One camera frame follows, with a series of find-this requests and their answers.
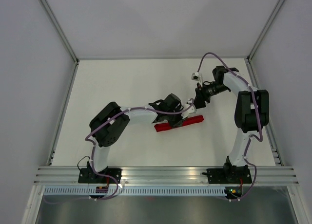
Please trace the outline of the red cloth napkin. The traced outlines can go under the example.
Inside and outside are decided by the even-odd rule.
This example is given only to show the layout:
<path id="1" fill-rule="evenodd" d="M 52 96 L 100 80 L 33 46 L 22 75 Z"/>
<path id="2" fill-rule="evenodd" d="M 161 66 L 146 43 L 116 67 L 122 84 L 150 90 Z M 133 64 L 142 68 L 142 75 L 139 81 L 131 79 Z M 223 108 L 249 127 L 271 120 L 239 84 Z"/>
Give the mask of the red cloth napkin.
<path id="1" fill-rule="evenodd" d="M 183 119 L 180 123 L 177 123 L 176 125 L 174 125 L 173 127 L 167 122 L 167 123 L 155 124 L 154 128 L 155 128 L 156 132 L 162 132 L 162 131 L 169 131 L 169 130 L 175 129 L 175 128 L 181 128 L 184 126 L 189 126 L 192 124 L 201 123 L 203 121 L 204 121 L 203 115 L 197 115 L 197 116 L 193 116 L 193 117 L 187 117 L 187 118 Z"/>

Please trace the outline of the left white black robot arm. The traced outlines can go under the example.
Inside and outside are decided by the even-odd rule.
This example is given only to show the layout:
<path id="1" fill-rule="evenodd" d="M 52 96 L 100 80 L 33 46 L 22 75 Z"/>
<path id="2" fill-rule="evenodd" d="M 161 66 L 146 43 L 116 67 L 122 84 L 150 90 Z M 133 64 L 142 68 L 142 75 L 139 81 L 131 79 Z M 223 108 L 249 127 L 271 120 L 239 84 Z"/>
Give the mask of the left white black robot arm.
<path id="1" fill-rule="evenodd" d="M 110 147 L 116 143 L 128 125 L 165 122 L 171 128 L 177 128 L 194 112 L 192 98 L 182 104 L 173 93 L 165 99 L 141 107 L 121 107 L 116 102 L 110 102 L 91 120 L 91 132 L 85 138 L 85 141 L 93 144 L 89 177 L 95 183 L 102 183 L 106 179 Z"/>

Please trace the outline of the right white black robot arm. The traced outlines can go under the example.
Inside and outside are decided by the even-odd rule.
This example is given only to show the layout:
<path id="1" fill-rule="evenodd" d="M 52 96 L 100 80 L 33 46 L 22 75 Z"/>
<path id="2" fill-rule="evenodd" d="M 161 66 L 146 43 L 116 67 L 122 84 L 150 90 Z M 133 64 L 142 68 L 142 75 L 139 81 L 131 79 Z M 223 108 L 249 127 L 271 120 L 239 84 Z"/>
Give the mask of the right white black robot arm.
<path id="1" fill-rule="evenodd" d="M 263 140 L 262 129 L 269 123 L 269 93 L 251 86 L 237 68 L 216 66 L 213 82 L 203 81 L 202 74 L 195 72 L 192 80 L 197 82 L 195 108 L 207 106 L 211 97 L 224 91 L 232 92 L 237 100 L 234 122 L 237 135 L 234 146 L 222 168 L 209 168 L 204 172 L 209 184 L 250 184 L 251 173 L 247 163 L 252 138 Z"/>

